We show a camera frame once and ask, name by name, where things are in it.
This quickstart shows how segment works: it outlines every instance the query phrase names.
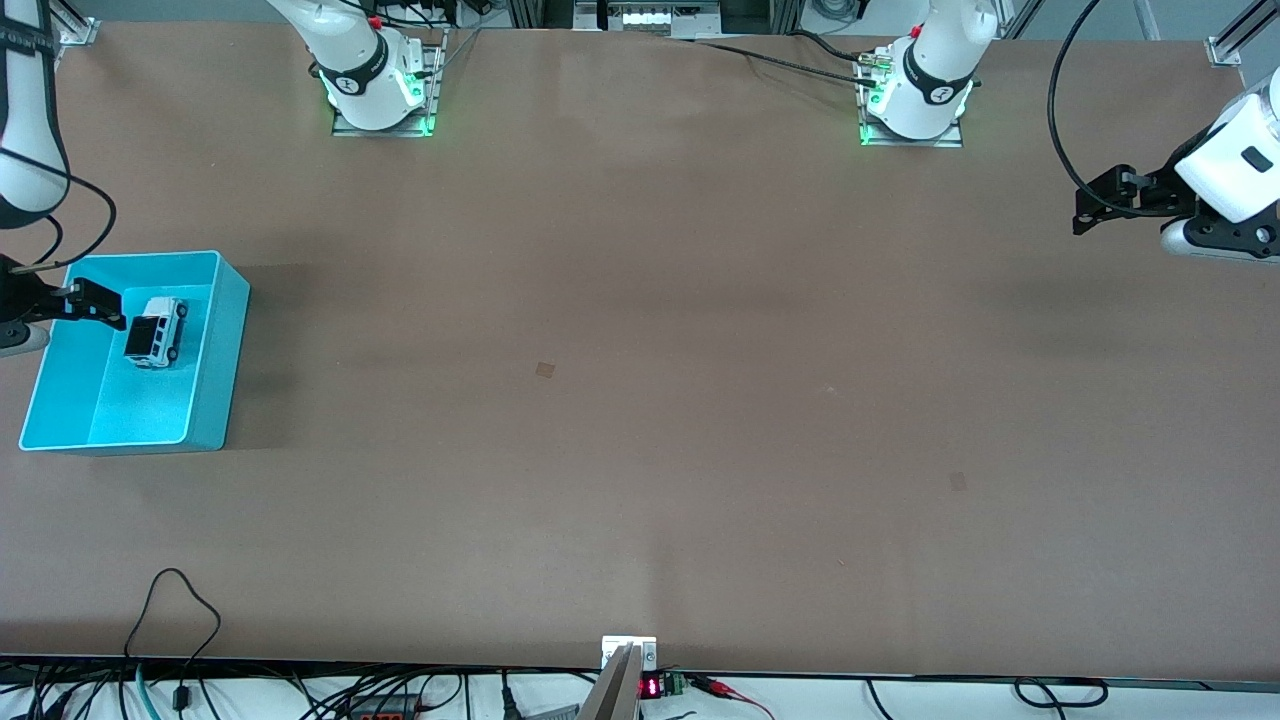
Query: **black cable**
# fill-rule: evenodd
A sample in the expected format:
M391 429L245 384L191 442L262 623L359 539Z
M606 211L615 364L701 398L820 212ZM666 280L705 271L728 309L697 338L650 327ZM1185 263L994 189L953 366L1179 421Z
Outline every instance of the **black cable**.
M730 47L728 45L717 45L714 42L695 42L699 47L714 47L717 50L724 50L727 53L737 53L739 55L745 55L748 58L755 58L756 60L763 60L781 68L790 68L792 70L800 70L803 73L810 73L820 77L827 77L832 79L838 79L844 82L851 82L854 85L861 85L864 87L876 87L876 82L870 78L860 78L854 76L842 76L840 73L832 73L828 70L822 70L818 68L810 68L809 65L801 65L799 63L792 63L790 60L780 60L778 58L771 58L768 55L760 55L759 53L753 53L750 50L742 50L741 47Z
M428 685L428 683L431 682L431 678L435 678L435 675L428 675L426 679L422 680L422 687L417 689L417 702L413 703L413 711L415 712L430 712L433 710L439 710L439 708L444 707L445 705L449 705L451 702L453 702L454 700L457 700L458 694L462 692L462 683L463 683L462 678L463 676L460 674L458 675L458 687L453 688L453 694L451 694L448 697L448 700L445 700L444 702L438 702L435 705L431 705L431 703L425 703L424 705L422 703L422 693L426 692L426 685Z
M1028 684L1039 688L1039 691L1044 693L1046 700L1036 701L1027 697L1027 694L1023 693L1023 685ZM1093 700L1085 700L1079 702L1064 702L1061 700L1057 700L1057 696L1053 694L1053 691L1051 691L1048 685L1046 685L1042 680L1037 678L1018 678L1014 680L1014 694L1018 696L1018 700L1023 701L1024 703L1032 707L1037 707L1039 710L1056 710L1059 720L1066 720L1066 708L1085 710L1089 707L1097 707L1103 702L1106 702L1107 697L1111 696L1110 688L1107 688L1107 684L1102 680L1092 680L1089 687L1100 688L1102 691L1102 694L1100 694Z
M77 260L81 260L82 258L84 258L90 252L93 252L95 250L97 250L97 247L100 245L102 245L102 241L106 240L106 236L111 234L111 228L115 227L115 215L116 215L115 200L111 200L111 196L108 195L106 191L104 191L101 187L97 187L96 184L88 182L87 179L84 179L82 177L78 177L78 176L70 173L69 170L59 170L58 168L54 168L52 165L46 165L46 164L41 163L40 160L33 160L31 158L27 158L26 155L22 155L20 152L14 152L13 150L9 150L8 147L0 147L0 155L5 155L8 158L13 158L14 160L18 160L19 163L26 163L26 164L28 164L28 165L31 165L33 168L38 168L41 170L45 170L46 173L52 173L52 174L55 174L58 177L67 178L68 181L70 181L70 182L73 182L73 183L83 187L83 188L88 190L90 192L92 192L92 193L97 195L99 197L101 197L102 202L106 202L106 210L108 210L106 227L102 228L102 232L97 236L97 240L95 240L93 242L91 242L88 247L86 247L83 251L79 252L79 255L76 255L70 260L59 260L59 261L54 263L47 269L52 270L52 269L56 269L56 268L65 268L67 265L70 265L72 263L74 263Z
M302 693L302 697L307 698L307 705L310 705L311 708L315 710L315 707L316 707L316 698L311 697L311 692L307 691L307 685L302 682L302 678L298 676L298 671L293 670L293 669L289 669L289 671L293 674L293 684L294 684L294 687L298 688L298 692Z
M127 637L124 639L124 650L123 650L122 655L125 659L129 657L129 646L133 643L133 638L138 634L138 629L142 628L142 620L147 616L147 609L151 607L151 597L156 592L156 584L160 582L160 578L165 577L169 573L173 573L174 575L178 575L178 578L182 580L182 584L187 585L187 592L191 594L191 597L196 602L198 602L200 605L205 606L205 610L207 610L209 614L214 616L214 629L212 629L212 632L210 632L209 637L205 638L205 642L200 643L200 647L197 647L196 651L192 652L191 656L187 657L187 661L182 664L182 669L178 671L178 688L182 689L182 688L187 687L186 685L186 682L187 682L187 669L196 660L196 656L198 656L201 652L204 652L205 648L209 647L209 643L214 642L214 638L218 637L218 632L223 629L223 615L220 612L218 612L218 609L214 607L212 605L210 605L209 601L204 598L204 596L201 596L198 592L196 592L196 588L191 584L191 579L187 578L187 574L183 573L182 570L179 570L177 568L165 568L164 570L160 570L159 573L156 573L154 578L151 578L151 587L147 588L147 597L146 597L146 600L142 601L142 612L138 612L138 619L133 623L133 629L129 630L129 637ZM124 691L123 691L123 687L122 687L122 691L120 691L120 694L122 694L120 707L122 707L122 710L123 710L123 706L124 706L123 693L124 693ZM178 720L182 720L182 715L183 715L184 707L178 707L177 710L178 710Z
M428 26L435 27L435 24L433 23L433 20L426 19L426 15L424 15L421 10L419 10L416 6L413 6L412 3L408 3L407 5L404 5L404 8L412 10L413 14L417 15L419 18L422 18L422 22L426 23Z
M205 696L205 705L209 706L209 714L214 716L214 720L223 720L221 715L218 714L218 708L214 707L214 698L209 697L209 688L205 687L205 676L196 673L196 680L200 683L200 694Z
M49 220L49 224L54 225L54 229L58 232L58 236L54 237L54 242L49 246L49 250L46 250L44 255L41 255L35 263L32 263L32 265L38 265L45 260L49 260L54 255L54 252L58 251L58 247L61 246L63 243L63 224L59 223L58 219L54 218L52 215L45 215L45 219Z
M876 692L876 683L870 680L865 680L865 683L867 689L872 692L872 702L876 703L876 710L879 711L884 720L893 720L893 716L888 714L888 710L884 710L884 703L879 701L879 693Z
M351 0L338 0L338 3L342 4L342 5L347 5L348 8L355 8L355 9L360 10L361 13L365 13L365 14L372 13L375 17L379 17L379 18L381 18L384 20L388 20L388 22L392 22L392 23L399 23L399 24L403 24L406 27L431 27L431 28L440 27L440 23L428 20L421 13L419 13L419 17L421 17L424 22L419 23L419 22L413 22L413 20L402 20L399 18L393 18L393 17L388 15L387 13L381 13L381 12L379 12L376 9L375 10L369 10L369 9L362 8L361 5L358 5L356 3L352 3Z
M856 63L856 61L858 61L858 56L859 56L859 55L865 55L865 54L867 54L867 51L865 51L865 50L864 50L864 51L861 51L861 53L844 53L844 51L841 51L841 50L836 50L836 49L835 49L835 47L833 47L833 46L832 46L832 45L831 45L829 42L827 42L827 40L826 40L826 38L823 38L823 37L822 37L820 35L817 35L817 33L813 33L813 32L809 32L809 31L806 31L806 29L794 29L794 31L788 32L787 35L791 35L791 36L795 36L795 37L805 37L805 38L809 38L809 40L812 40L812 41L817 42L817 44L818 44L818 47L822 47L822 50L823 50L824 53L827 53L828 55L833 55L833 56L836 56L836 58L840 58L841 60L847 60L847 61L850 61L850 63Z
M1116 205L1100 197L1098 193L1093 192L1093 188L1089 187L1089 183L1084 182L1080 173L1075 172L1075 165L1071 164L1071 160L1066 156L1066 150L1062 149L1062 138L1057 135L1057 76L1062 72L1062 60L1066 59L1066 51L1071 49L1071 42L1075 40L1075 35L1080 32L1080 26L1084 24L1084 20L1089 18L1089 13L1092 13L1101 1L1102 0L1089 0L1089 4L1080 12L1080 17L1075 18L1075 23L1071 26L1071 29L1066 32L1066 37L1062 38L1062 47L1059 49L1057 58L1053 60L1053 70L1048 76L1048 95L1046 100L1048 138L1053 143L1053 152L1057 154L1057 160L1062 163L1062 169L1066 170L1068 177L1071 178L1075 187L1080 188L1080 192L1088 196L1089 200L1093 200L1103 208L1110 208L1125 218L1169 218L1172 217L1172 214L1167 210L1125 208L1124 205Z

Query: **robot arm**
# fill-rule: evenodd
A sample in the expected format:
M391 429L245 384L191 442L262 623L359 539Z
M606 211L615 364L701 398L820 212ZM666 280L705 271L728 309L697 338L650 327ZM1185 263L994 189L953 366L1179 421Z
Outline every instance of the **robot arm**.
M56 41L47 0L0 0L0 147L54 169L42 170L0 155L0 228L44 219L67 196L67 151L58 132L54 99Z
M1075 193L1075 234L1124 209L1172 218L1161 245L1175 255L1280 263L1280 70L1233 100L1162 168L1116 165ZM1120 209L1108 208L1116 205Z
M0 228L20 228L46 218L67 196L54 99L58 45L46 0L0 1ZM32 324L41 320L90 318L124 328L119 295L83 278L50 286L19 268L0 255L0 357L44 347L49 333Z
M991 0L932 0L923 24L877 50L890 59L890 70L878 78L883 90L867 111L909 140L945 133L964 111L998 24Z
M289 20L316 60L329 102L360 129L385 129L425 102L407 76L421 68L422 42L375 29L339 0L266 0Z

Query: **toy car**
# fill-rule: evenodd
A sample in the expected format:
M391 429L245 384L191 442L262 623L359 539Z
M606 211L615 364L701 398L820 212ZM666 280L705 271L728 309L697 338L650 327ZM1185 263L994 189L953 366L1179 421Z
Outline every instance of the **toy car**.
M187 304L178 297L152 297L129 324L124 356L138 368L168 368L178 360L178 328Z

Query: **table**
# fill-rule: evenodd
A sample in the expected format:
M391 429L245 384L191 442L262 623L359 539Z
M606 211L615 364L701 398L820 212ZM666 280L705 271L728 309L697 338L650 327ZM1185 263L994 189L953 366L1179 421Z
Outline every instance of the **table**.
M0 647L116 652L178 565L224 656L1280 678L1280 275L1073 237L1055 51L991 49L964 150L867 149L836 82L492 32L435 138L366 141L288 27L105 26L58 77L104 250L219 249L252 305L223 452L22 454L0 364ZM1064 141L1155 168L1238 88L1082 44ZM161 594L137 651L187 653Z

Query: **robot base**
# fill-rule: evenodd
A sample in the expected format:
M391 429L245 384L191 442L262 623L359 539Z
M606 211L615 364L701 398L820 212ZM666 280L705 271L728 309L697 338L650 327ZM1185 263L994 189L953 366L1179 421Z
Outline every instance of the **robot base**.
M435 135L435 114L440 106L440 82L443 81L442 68L444 67L444 45L422 45L413 38L410 41L408 69L410 73L421 73L426 77L419 79L412 74L404 76L404 92L413 97L426 97L421 106L416 108L404 119L394 126L369 131L360 129L346 120L337 110L333 113L332 135L334 137L431 137Z
M883 59L886 61L888 58L888 47L877 47L876 58ZM888 72L882 65L864 67L861 63L852 63L854 76L860 78L870 78L878 83L883 83L888 76ZM877 94L881 90L878 87L863 87L858 86L858 136L861 145L892 145L892 146L916 146L916 147L964 147L964 137L960 132L960 118L957 117L951 127L938 137L929 140L910 140L897 135L896 132L888 129L888 126L876 115L867 111L867 106L879 101ZM964 105L961 104L960 115L964 114Z

